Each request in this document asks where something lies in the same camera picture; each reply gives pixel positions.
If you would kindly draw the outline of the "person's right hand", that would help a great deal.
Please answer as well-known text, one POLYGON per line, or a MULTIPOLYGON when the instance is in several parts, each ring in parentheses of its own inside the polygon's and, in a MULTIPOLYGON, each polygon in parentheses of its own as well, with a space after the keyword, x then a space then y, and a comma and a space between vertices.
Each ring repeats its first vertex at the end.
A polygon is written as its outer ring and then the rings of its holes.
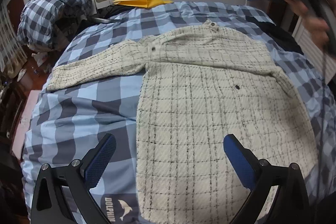
MULTIPOLYGON (((291 10, 302 17, 303 26, 310 33, 311 39, 313 43, 320 49, 323 50, 324 46, 326 46, 329 42, 329 38, 327 36, 327 31, 329 30, 329 26, 327 23, 321 19, 312 16, 308 12, 308 8, 299 0, 284 0, 287 4, 290 5, 291 10)), ((325 0, 329 4, 333 13, 335 14, 335 0, 325 0)))

